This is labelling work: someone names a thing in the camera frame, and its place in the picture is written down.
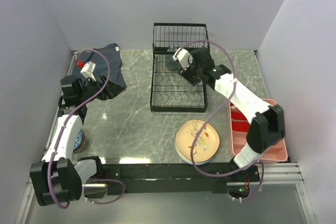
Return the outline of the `blue grey ceramic mug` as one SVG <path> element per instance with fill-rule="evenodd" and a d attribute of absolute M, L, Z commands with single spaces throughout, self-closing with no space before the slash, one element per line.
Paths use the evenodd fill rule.
<path fill-rule="evenodd" d="M 181 65 L 179 62 L 173 60 L 173 56 L 176 53 L 177 48 L 170 47 L 167 49 L 168 54 L 165 55 L 165 66 L 167 70 L 170 71 L 179 71 Z"/>

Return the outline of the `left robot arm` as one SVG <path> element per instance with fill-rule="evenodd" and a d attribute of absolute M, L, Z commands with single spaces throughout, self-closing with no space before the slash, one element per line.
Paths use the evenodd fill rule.
<path fill-rule="evenodd" d="M 67 208 L 79 200 L 85 182 L 109 183 L 98 156 L 84 157 L 74 165 L 71 161 L 77 136 L 87 114 L 85 100 L 113 99 L 125 90 L 125 84 L 115 84 L 100 76 L 98 81 L 81 80 L 76 76 L 61 79 L 63 95 L 58 102 L 57 128 L 46 154 L 33 163 L 29 174 L 40 206 L 58 204 Z"/>

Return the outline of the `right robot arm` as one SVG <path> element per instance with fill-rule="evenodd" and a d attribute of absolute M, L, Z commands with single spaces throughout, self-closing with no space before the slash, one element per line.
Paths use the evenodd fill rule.
<path fill-rule="evenodd" d="M 231 178 L 242 181 L 248 168 L 262 157 L 272 146 L 285 138 L 283 108 L 271 105 L 252 93 L 225 65 L 216 65 L 206 47 L 192 51 L 178 49 L 173 60 L 181 66 L 182 76 L 189 82 L 202 82 L 223 95 L 247 119 L 250 127 L 246 144 L 232 159 Z"/>

